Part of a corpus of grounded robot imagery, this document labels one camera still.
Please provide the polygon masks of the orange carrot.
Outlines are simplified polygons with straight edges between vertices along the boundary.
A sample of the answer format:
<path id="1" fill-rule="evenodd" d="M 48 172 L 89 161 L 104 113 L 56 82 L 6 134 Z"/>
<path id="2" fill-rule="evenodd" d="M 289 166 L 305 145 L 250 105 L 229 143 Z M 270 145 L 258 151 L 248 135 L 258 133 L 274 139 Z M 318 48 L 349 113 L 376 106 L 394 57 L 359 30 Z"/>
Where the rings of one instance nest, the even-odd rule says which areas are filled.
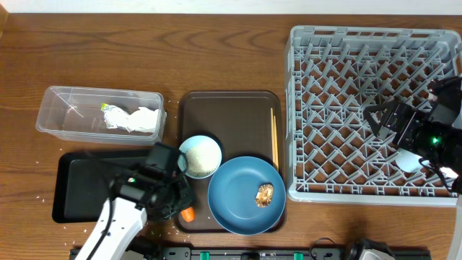
<path id="1" fill-rule="evenodd" d="M 195 211 L 193 207 L 188 207 L 180 213 L 185 222 L 192 222 L 195 220 Z"/>

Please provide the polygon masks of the light blue cup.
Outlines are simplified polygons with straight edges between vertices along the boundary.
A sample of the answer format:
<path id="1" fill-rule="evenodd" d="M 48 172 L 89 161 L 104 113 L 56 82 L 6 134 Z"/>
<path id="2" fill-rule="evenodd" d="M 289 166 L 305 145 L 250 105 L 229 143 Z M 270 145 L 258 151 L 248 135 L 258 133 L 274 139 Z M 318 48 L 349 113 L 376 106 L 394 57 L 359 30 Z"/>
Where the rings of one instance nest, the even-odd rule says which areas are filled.
<path id="1" fill-rule="evenodd" d="M 419 162 L 420 156 L 401 148 L 397 150 L 397 153 L 395 162 L 403 172 L 415 173 L 423 168 Z"/>

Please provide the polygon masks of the light blue rice bowl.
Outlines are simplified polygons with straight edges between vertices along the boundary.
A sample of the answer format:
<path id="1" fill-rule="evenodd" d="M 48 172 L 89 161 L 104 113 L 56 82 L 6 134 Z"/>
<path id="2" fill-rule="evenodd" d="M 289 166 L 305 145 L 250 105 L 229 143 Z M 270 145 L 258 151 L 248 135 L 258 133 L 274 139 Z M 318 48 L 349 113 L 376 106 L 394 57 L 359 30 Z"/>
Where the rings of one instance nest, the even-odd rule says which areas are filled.
<path id="1" fill-rule="evenodd" d="M 190 178 L 208 178 L 221 165 L 221 148 L 211 137 L 192 136 L 180 145 L 179 150 L 178 167 Z"/>

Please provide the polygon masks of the blue plate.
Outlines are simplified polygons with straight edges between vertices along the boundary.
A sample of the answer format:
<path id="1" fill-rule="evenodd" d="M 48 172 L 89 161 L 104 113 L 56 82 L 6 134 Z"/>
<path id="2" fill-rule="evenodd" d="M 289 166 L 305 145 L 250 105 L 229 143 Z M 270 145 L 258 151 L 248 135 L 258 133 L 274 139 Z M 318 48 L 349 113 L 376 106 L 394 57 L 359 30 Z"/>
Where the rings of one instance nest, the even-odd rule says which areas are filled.
<path id="1" fill-rule="evenodd" d="M 271 184 L 274 193 L 267 207 L 256 203 L 258 189 Z M 228 160 L 213 174 L 208 204 L 214 219 L 231 233 L 257 235 L 278 223 L 286 205 L 285 185 L 279 172 L 258 157 Z"/>

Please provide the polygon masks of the white napkin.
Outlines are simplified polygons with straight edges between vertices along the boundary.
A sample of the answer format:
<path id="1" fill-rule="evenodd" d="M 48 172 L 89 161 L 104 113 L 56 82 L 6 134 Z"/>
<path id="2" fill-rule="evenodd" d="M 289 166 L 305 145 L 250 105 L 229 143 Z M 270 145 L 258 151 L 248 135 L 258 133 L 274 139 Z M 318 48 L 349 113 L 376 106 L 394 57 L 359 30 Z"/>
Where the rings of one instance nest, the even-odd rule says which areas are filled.
<path id="1" fill-rule="evenodd" d="M 126 128 L 128 131 L 154 133 L 159 118 L 159 110 L 150 110 L 146 107 L 139 109 L 128 116 Z"/>

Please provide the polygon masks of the silver foil snack wrapper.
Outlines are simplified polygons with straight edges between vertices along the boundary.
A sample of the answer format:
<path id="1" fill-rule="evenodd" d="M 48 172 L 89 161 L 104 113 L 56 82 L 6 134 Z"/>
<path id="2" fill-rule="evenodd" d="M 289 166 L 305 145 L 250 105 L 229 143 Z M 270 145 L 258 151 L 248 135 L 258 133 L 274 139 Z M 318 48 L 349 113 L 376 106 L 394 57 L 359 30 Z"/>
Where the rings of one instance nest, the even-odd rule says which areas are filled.
<path id="1" fill-rule="evenodd" d="M 103 103 L 100 107 L 107 129 L 126 128 L 128 126 L 129 114 L 123 109 Z"/>

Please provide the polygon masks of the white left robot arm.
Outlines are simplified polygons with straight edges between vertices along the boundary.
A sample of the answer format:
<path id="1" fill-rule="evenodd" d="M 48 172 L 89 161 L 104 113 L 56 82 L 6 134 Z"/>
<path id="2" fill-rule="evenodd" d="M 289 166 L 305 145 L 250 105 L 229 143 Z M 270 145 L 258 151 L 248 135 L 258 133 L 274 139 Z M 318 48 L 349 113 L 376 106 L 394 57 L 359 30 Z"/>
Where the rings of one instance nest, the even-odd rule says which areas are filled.
<path id="1" fill-rule="evenodd" d="M 109 197 L 77 259 L 121 259 L 150 220 L 168 221 L 189 208 L 194 192 L 185 174 L 125 170 L 109 184 Z"/>

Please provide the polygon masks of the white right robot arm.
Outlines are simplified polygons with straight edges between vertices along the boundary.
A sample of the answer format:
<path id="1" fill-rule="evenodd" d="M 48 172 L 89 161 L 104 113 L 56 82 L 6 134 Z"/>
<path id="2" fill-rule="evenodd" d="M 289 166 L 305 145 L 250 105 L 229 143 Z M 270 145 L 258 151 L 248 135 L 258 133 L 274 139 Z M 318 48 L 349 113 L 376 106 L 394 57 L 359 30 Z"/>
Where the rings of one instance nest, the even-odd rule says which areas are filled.
<path id="1" fill-rule="evenodd" d="M 461 130 L 453 127 L 461 114 L 461 77 L 431 81 L 428 100 L 432 106 L 428 113 L 393 100 L 367 106 L 363 118 L 379 139 L 394 133 L 393 144 L 419 156 L 419 164 L 458 195 L 448 258 L 461 259 Z"/>

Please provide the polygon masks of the grey dishwasher rack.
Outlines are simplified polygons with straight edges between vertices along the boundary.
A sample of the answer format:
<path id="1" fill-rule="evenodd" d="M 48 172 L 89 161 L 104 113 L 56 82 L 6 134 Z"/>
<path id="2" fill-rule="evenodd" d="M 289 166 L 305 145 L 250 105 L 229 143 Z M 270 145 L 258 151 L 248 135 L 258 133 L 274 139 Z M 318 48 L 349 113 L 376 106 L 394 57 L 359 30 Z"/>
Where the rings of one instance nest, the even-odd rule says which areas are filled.
<path id="1" fill-rule="evenodd" d="M 461 74 L 452 30 L 293 27 L 284 50 L 287 196 L 295 202 L 454 207 L 457 196 L 418 162 L 403 171 L 392 136 L 362 112 L 403 101 L 429 111 L 432 80 Z"/>

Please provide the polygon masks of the black tray bin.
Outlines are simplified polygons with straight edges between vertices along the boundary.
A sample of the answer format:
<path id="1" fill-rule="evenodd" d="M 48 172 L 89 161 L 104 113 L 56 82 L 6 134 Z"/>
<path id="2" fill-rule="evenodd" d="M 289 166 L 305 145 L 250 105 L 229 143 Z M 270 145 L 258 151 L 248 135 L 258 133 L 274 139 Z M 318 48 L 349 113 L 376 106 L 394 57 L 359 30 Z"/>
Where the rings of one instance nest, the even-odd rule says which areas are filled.
<path id="1" fill-rule="evenodd" d="M 135 171 L 161 179 L 146 165 L 149 150 L 68 152 L 58 162 L 52 218 L 57 223 L 94 222 L 108 198 L 109 183 Z"/>

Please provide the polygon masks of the clear plastic bin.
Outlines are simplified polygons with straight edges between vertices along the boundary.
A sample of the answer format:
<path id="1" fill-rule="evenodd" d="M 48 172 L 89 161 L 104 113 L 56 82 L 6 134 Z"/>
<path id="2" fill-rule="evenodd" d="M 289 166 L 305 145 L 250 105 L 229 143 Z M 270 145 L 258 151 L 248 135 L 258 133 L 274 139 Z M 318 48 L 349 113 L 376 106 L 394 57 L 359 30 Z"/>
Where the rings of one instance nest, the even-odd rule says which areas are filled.
<path id="1" fill-rule="evenodd" d="M 115 105 L 129 115 L 139 107 L 159 110 L 154 133 L 107 129 L 103 103 Z M 36 129 L 62 140 L 106 144 L 149 146 L 163 138 L 167 112 L 163 96 L 157 92 L 90 87 L 51 86 L 43 96 Z"/>

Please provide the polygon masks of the brown serving tray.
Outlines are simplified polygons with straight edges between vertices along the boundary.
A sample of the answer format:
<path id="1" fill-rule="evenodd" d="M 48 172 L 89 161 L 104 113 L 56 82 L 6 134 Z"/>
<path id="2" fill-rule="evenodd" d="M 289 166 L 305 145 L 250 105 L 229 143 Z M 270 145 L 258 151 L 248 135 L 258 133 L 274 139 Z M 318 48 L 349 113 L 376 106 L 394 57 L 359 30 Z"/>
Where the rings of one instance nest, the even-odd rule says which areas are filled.
<path id="1" fill-rule="evenodd" d="M 178 109 L 178 144 L 190 137 L 204 135 L 216 140 L 222 151 L 222 163 L 249 156 L 273 163 L 271 109 L 277 131 L 282 130 L 281 108 L 272 92 L 190 92 Z M 195 220 L 181 216 L 174 223 L 184 233 L 228 233 L 215 219 L 208 203 L 212 177 L 188 178 L 196 194 Z"/>

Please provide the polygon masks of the wooden chopstick right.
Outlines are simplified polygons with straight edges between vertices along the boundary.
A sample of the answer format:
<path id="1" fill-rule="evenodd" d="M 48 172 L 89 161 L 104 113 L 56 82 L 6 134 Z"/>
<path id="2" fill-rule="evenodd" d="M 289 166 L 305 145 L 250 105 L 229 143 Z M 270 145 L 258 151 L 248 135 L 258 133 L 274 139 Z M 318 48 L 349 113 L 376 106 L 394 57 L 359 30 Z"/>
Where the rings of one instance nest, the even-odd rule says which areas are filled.
<path id="1" fill-rule="evenodd" d="M 279 172 L 279 145 L 278 145 L 278 136 L 277 136 L 277 125 L 276 125 L 276 116 L 273 116 L 274 120 L 274 164 L 276 170 Z"/>

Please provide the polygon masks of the wooden chopstick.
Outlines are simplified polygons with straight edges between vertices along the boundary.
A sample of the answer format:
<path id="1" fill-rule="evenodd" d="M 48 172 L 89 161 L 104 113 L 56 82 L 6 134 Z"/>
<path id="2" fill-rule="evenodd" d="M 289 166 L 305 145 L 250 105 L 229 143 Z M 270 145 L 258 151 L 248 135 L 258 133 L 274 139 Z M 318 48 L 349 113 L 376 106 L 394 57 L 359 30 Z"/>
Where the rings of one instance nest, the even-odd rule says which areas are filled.
<path id="1" fill-rule="evenodd" d="M 274 120 L 274 164 L 276 170 L 279 172 L 279 145 L 278 145 L 278 136 L 277 136 L 277 125 L 276 125 L 276 116 L 273 116 Z"/>
<path id="2" fill-rule="evenodd" d="M 272 162 L 273 162 L 273 165 L 274 165 L 274 167 L 275 167 L 275 164 L 274 164 L 274 120 L 273 120 L 273 116 L 274 116 L 273 108 L 270 108 L 270 119 L 271 119 L 271 151 L 272 151 Z"/>

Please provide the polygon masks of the wooden chopstick left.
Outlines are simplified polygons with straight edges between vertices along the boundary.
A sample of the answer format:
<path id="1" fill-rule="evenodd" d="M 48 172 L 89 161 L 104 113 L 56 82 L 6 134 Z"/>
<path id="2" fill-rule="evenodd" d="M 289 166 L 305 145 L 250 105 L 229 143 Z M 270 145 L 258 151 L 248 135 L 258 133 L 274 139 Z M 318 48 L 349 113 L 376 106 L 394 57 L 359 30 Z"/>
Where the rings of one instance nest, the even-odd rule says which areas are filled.
<path id="1" fill-rule="evenodd" d="M 271 151 L 272 151 L 272 162 L 273 162 L 273 165 L 274 165 L 274 167 L 275 167 L 275 164 L 274 164 L 274 120 L 273 120 L 273 116 L 274 116 L 273 108 L 270 108 L 270 119 L 271 119 Z"/>

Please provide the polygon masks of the black rail at table edge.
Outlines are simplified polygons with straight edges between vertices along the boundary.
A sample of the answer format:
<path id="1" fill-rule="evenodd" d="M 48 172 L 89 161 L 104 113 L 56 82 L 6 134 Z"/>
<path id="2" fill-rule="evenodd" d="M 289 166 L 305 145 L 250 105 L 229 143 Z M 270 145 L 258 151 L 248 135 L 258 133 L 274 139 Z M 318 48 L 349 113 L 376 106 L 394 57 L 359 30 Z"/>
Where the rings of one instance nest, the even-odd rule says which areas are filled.
<path id="1" fill-rule="evenodd" d="M 164 248 L 162 256 L 148 259 L 162 260 L 339 260 L 343 259 L 343 251 L 335 248 L 314 248 L 303 250 L 220 250 L 220 249 L 190 249 L 186 247 Z M 429 251 L 395 251 L 398 260 L 431 260 Z M 121 259 L 146 259 L 140 253 L 126 251 Z"/>

